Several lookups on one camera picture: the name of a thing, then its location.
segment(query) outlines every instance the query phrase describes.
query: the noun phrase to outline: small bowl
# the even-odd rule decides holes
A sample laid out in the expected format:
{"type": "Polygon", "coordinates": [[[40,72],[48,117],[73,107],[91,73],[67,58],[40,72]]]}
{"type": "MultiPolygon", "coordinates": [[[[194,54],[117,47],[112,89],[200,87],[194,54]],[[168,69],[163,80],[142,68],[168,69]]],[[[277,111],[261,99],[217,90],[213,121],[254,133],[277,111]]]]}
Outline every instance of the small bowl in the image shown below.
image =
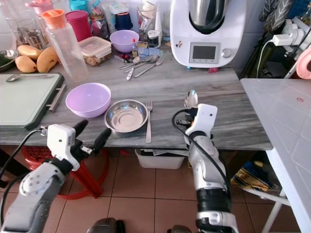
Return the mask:
{"type": "Polygon", "coordinates": [[[133,39],[135,39],[137,45],[139,35],[131,30],[120,30],[110,35],[110,41],[113,47],[120,52],[131,52],[133,48],[133,39]]]}
{"type": "Polygon", "coordinates": [[[109,107],[110,89],[101,83],[86,83],[71,90],[66,97],[66,106],[84,118],[98,117],[109,107]]]}
{"type": "Polygon", "coordinates": [[[18,52],[15,50],[2,50],[0,54],[3,54],[6,58],[12,59],[9,63],[0,66],[0,72],[3,72],[15,65],[15,59],[18,57],[18,52]]]}
{"type": "Polygon", "coordinates": [[[137,100],[115,102],[106,111],[105,125],[115,132],[129,133],[141,128],[147,121],[147,108],[137,100]]]}

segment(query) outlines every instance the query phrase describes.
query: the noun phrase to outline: lavender plastic bowl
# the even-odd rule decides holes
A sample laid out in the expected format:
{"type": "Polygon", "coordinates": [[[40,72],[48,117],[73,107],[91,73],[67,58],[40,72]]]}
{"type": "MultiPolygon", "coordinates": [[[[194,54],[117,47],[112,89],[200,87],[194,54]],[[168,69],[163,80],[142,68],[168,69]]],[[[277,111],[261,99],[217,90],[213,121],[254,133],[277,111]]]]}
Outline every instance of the lavender plastic bowl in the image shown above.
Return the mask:
{"type": "Polygon", "coordinates": [[[76,87],[66,97],[66,106],[84,118],[98,117],[109,107],[110,89],[101,83],[86,83],[76,87]]]}
{"type": "Polygon", "coordinates": [[[116,50],[120,52],[131,52],[133,47],[133,39],[136,45],[139,41],[139,35],[135,31],[120,30],[110,35],[110,41],[116,50]]]}

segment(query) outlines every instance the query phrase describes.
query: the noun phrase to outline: cutting board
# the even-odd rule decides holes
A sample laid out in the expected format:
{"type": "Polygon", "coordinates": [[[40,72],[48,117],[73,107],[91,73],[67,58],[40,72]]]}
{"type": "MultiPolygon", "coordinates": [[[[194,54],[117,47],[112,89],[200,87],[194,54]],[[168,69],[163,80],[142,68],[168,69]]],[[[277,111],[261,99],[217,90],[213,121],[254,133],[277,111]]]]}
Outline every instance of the cutting board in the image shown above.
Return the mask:
{"type": "Polygon", "coordinates": [[[23,74],[25,77],[6,82],[11,75],[0,74],[0,130],[31,130],[40,123],[54,97],[60,97],[64,78],[61,74],[23,74]]]}

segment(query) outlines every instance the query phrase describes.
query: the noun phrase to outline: pink container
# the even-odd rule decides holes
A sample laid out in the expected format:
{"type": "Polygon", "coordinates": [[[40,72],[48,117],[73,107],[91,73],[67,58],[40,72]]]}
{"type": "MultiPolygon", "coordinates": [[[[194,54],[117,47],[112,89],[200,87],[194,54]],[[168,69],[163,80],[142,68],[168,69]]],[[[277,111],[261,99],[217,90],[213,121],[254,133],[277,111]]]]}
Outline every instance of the pink container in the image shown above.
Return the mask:
{"type": "Polygon", "coordinates": [[[71,24],[78,41],[92,36],[86,11],[68,12],[66,13],[66,19],[71,24]]]}
{"type": "Polygon", "coordinates": [[[66,106],[84,118],[98,117],[109,107],[110,89],[101,83],[86,83],[69,92],[66,106]]]}

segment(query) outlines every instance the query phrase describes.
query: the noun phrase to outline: gray marble countertop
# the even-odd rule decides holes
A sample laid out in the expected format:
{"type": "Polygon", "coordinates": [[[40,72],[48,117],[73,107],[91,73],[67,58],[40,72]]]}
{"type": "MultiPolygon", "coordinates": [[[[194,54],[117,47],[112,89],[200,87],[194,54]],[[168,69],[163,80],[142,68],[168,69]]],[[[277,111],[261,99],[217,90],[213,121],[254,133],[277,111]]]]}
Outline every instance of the gray marble countertop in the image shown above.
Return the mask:
{"type": "MultiPolygon", "coordinates": [[[[112,93],[111,103],[122,99],[134,99],[145,103],[153,101],[151,113],[152,143],[145,143],[146,126],[132,133],[112,133],[107,147],[185,149],[183,136],[177,132],[171,117],[183,108],[184,97],[188,91],[197,91],[200,103],[218,107],[215,126],[212,130],[214,143],[223,150],[269,150],[272,145],[258,119],[237,75],[229,67],[217,73],[206,69],[187,69],[175,61],[170,54],[163,64],[151,69],[139,78],[126,81],[126,75],[119,70],[123,63],[111,58],[98,67],[87,66],[87,82],[107,85],[112,93]]],[[[51,70],[66,77],[60,65],[51,70]]],[[[75,87],[66,82],[68,88],[55,112],[47,112],[41,125],[66,124],[73,126],[81,118],[72,113],[65,105],[67,93],[75,87]]],[[[93,144],[97,135],[105,129],[103,115],[89,119],[89,124],[79,136],[85,144],[93,144]]],[[[1,131],[0,144],[17,145],[27,132],[1,131]]],[[[46,138],[34,135],[26,145],[46,145],[46,138]]]]}

